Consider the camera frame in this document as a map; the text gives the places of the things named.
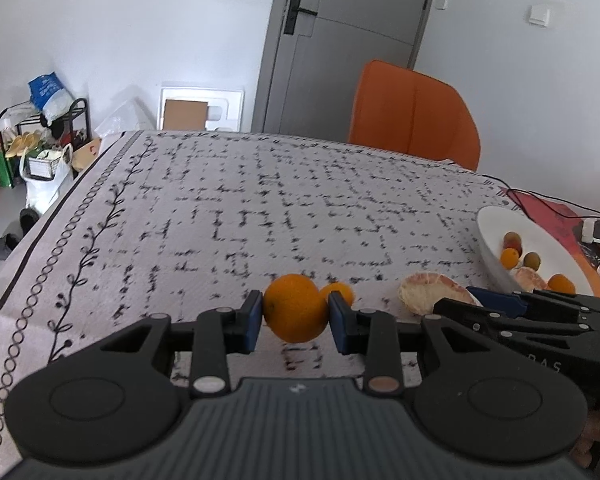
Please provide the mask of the person's right hand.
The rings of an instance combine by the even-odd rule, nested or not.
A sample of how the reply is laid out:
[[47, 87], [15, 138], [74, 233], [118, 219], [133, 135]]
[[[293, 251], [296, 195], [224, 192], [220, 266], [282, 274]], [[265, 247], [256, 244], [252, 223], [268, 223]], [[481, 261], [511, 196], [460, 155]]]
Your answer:
[[592, 462], [591, 448], [596, 442], [600, 442], [600, 411], [590, 411], [582, 434], [570, 456], [579, 466], [588, 468]]

